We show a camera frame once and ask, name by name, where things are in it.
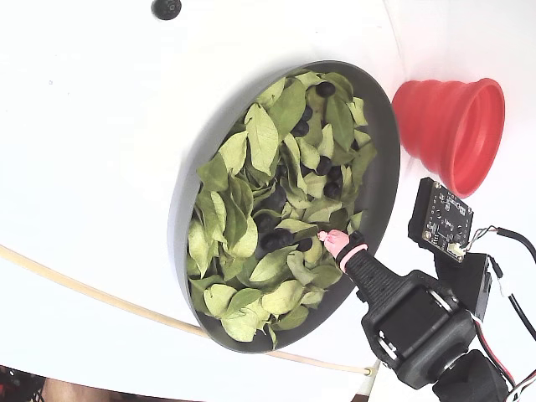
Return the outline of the pink tipped gripper finger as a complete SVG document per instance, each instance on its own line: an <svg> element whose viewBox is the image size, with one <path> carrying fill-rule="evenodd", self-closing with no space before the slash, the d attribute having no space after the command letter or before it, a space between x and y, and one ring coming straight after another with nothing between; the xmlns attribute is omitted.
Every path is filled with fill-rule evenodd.
<svg viewBox="0 0 536 402"><path fill-rule="evenodd" d="M318 239L334 258L338 269L348 276L370 309L394 309L410 300L414 290L407 278L399 276L369 252L364 235L338 229L321 230Z"/></svg>

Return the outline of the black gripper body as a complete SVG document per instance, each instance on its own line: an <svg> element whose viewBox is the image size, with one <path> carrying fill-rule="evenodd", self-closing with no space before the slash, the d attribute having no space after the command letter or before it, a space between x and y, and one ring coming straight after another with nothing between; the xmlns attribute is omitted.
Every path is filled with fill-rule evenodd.
<svg viewBox="0 0 536 402"><path fill-rule="evenodd" d="M421 271L403 276L414 289L394 309L370 309L362 319L374 354L411 388L435 383L468 351L476 336L471 314L437 279Z"/></svg>

